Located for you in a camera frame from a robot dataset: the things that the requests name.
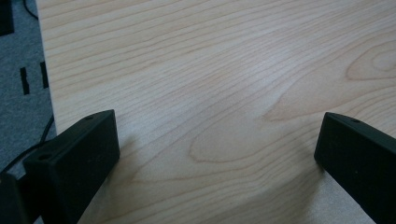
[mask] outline gray carpet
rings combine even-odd
[[[34,0],[27,0],[36,14]],[[27,13],[22,0],[12,1],[14,34],[0,36],[0,169],[26,148],[35,145],[52,115],[50,90],[43,86],[44,62],[38,21]],[[26,68],[29,94],[24,94],[20,69]],[[54,127],[48,139],[55,135]],[[21,176],[17,165],[10,171]]]

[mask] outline black device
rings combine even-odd
[[[0,223],[77,223],[119,158],[114,110],[81,119],[0,175]]]
[[[396,223],[396,139],[360,120],[326,113],[315,160],[373,221]]]

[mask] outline wood grain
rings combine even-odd
[[[117,114],[80,223],[373,223],[313,152],[325,111],[396,136],[396,1],[37,3],[58,133]]]

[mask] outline hole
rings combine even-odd
[[[44,161],[44,160],[49,159],[50,156],[51,156],[50,154],[44,154],[44,155],[41,155],[38,159],[39,159],[40,161]]]

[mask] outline wooden table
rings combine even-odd
[[[117,114],[80,223],[373,223],[313,152],[325,111],[396,136],[396,1],[37,3],[58,133]]]

